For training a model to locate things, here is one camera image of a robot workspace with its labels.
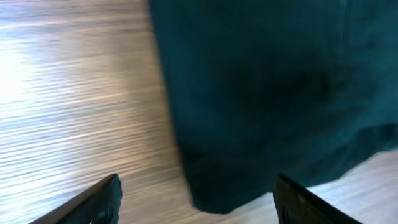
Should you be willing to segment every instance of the fabric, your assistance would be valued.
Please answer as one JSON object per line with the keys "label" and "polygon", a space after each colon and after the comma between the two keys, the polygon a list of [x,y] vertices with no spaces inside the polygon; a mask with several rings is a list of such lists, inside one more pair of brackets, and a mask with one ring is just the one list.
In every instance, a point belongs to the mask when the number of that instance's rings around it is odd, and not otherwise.
{"label": "fabric", "polygon": [[194,206],[322,184],[398,140],[398,1],[149,0]]}

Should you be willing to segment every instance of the wooden floor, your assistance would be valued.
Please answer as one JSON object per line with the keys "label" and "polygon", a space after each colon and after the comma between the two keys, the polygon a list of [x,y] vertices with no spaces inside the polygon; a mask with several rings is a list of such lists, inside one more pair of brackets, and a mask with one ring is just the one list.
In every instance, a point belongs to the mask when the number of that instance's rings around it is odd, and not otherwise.
{"label": "wooden floor", "polygon": [[[397,161],[311,190],[398,223]],[[0,0],[0,222],[29,223],[113,172],[121,224],[277,223],[270,195],[225,216],[190,206],[144,0]]]}

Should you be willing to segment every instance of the dark green cloth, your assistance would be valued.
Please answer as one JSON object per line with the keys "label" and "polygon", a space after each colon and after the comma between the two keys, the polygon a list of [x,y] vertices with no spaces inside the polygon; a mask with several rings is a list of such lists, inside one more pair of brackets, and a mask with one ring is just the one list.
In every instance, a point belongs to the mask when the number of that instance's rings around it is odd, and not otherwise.
{"label": "dark green cloth", "polygon": [[398,140],[398,1],[149,0],[196,208],[329,182]]}

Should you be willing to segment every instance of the cloth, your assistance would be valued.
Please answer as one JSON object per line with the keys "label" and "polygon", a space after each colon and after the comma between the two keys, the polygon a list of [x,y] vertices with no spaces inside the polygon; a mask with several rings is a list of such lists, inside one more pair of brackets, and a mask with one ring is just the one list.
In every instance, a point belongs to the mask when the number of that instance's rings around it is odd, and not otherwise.
{"label": "cloth", "polygon": [[398,1],[149,0],[194,206],[341,177],[398,140]]}

